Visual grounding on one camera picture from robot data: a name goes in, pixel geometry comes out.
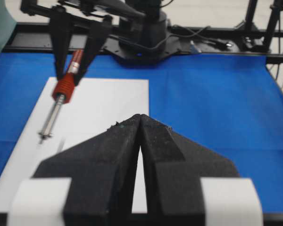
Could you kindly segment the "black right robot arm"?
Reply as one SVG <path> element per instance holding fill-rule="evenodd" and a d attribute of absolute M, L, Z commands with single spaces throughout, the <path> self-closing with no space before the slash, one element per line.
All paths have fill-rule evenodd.
<path fill-rule="evenodd" d="M 97 10 L 107 14 L 98 22 L 67 13 L 66 6 L 80 10 L 85 16 L 94 16 Z M 49 18 L 49 34 L 59 81 L 64 78 L 66 56 L 74 27 L 88 30 L 81 64 L 74 76 L 75 85 L 79 84 L 109 37 L 116 35 L 125 37 L 127 41 L 138 40 L 146 24 L 145 13 L 120 0 L 60 0 L 58 5 L 51 8 L 38 5 L 36 0 L 23 0 L 20 9 L 30 16 Z"/>

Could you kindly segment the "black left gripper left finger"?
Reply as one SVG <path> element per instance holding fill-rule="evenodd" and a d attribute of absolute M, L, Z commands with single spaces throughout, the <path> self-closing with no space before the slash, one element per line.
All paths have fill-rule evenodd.
<path fill-rule="evenodd" d="M 43 160 L 34 178 L 71 178 L 67 226 L 122 226 L 132 211 L 141 116 Z"/>

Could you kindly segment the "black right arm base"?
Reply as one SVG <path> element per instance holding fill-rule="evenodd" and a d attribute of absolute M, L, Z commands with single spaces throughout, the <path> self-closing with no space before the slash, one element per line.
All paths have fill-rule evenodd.
<path fill-rule="evenodd" d="M 155 65 L 172 55 L 191 54 L 191 37 L 171 33 L 163 23 L 145 27 L 138 42 L 111 36 L 103 50 L 123 65 Z"/>

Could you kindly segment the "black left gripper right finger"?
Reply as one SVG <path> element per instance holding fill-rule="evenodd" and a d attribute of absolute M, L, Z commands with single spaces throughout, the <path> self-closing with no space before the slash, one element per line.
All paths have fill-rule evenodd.
<path fill-rule="evenodd" d="M 148 214 L 157 226 L 203 226 L 201 177 L 238 178 L 233 162 L 149 116 L 140 121 Z"/>

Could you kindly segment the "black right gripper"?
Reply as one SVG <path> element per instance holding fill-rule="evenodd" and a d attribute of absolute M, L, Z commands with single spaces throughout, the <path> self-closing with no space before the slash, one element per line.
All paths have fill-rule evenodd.
<path fill-rule="evenodd" d="M 81 11 L 85 16 L 95 16 L 94 11 L 102 9 L 108 15 L 102 16 L 102 21 L 89 20 L 67 12 L 65 6 Z M 52 50 L 55 57 L 55 71 L 58 80 L 64 76 L 65 62 L 72 37 L 72 27 L 77 26 L 89 29 L 85 42 L 80 67 L 74 76 L 77 86 L 86 74 L 87 69 L 105 44 L 112 30 L 112 7 L 105 0 L 59 0 L 57 5 L 50 8 L 38 4 L 36 0 L 21 1 L 20 10 L 30 16 L 43 16 L 50 19 L 49 32 Z"/>

